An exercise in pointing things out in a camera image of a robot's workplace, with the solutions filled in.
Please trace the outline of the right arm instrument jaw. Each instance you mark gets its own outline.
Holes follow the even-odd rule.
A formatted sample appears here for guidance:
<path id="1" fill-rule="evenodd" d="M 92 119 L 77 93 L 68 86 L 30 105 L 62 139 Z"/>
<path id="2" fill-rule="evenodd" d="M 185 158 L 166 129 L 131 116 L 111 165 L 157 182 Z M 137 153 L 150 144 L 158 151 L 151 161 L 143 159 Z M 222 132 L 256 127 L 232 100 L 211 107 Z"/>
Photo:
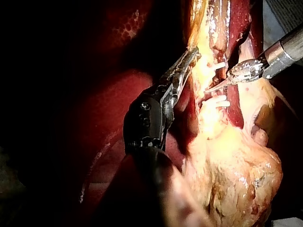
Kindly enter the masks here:
<path id="1" fill-rule="evenodd" d="M 232 83 L 232 81 L 230 79 L 225 79 L 224 81 L 222 81 L 221 83 L 219 83 L 218 85 L 212 87 L 212 88 L 208 88 L 205 90 L 205 93 L 211 93 L 214 92 L 216 90 L 219 90 L 225 86 L 228 86 Z"/>

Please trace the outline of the right arm instrument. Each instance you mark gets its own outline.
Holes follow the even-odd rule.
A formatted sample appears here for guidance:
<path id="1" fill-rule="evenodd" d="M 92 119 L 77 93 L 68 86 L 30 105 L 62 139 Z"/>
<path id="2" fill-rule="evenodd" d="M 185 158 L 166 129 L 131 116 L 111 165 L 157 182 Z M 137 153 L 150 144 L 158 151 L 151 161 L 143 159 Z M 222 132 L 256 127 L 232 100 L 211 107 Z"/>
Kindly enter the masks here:
<path id="1" fill-rule="evenodd" d="M 271 79 L 292 65 L 292 57 L 283 49 L 278 41 L 266 49 L 258 58 L 244 60 L 228 73 L 231 84 L 249 83 L 260 78 Z"/>

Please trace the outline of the left arm instrument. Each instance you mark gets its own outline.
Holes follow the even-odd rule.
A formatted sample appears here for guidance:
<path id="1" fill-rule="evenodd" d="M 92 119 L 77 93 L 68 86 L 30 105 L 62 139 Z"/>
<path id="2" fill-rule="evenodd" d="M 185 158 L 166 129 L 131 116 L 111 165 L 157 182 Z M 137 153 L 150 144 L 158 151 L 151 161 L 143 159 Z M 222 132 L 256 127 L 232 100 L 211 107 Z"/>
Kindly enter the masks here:
<path id="1" fill-rule="evenodd" d="M 166 149 L 166 135 L 174 120 L 173 107 L 177 100 L 173 85 L 155 84 L 130 104 L 124 118 L 123 138 L 126 151 L 139 148 Z"/>

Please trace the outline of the left arm instrument jaw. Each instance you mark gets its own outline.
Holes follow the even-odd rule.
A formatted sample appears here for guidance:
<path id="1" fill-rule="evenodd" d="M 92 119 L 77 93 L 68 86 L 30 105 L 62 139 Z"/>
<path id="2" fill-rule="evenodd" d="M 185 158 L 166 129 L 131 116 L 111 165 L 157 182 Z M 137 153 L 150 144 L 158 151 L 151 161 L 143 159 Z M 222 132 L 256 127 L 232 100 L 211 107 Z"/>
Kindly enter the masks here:
<path id="1" fill-rule="evenodd" d="M 171 82 L 174 83 L 175 86 L 183 86 L 186 82 L 189 66 L 195 61 L 198 54 L 198 47 L 194 47 L 191 50 L 186 50 L 180 56 L 180 58 L 161 76 L 160 84 L 166 85 Z"/>
<path id="2" fill-rule="evenodd" d="M 173 66 L 172 71 L 169 73 L 170 79 L 172 79 L 173 96 L 181 95 L 192 69 L 200 58 L 201 54 L 183 54 Z"/>

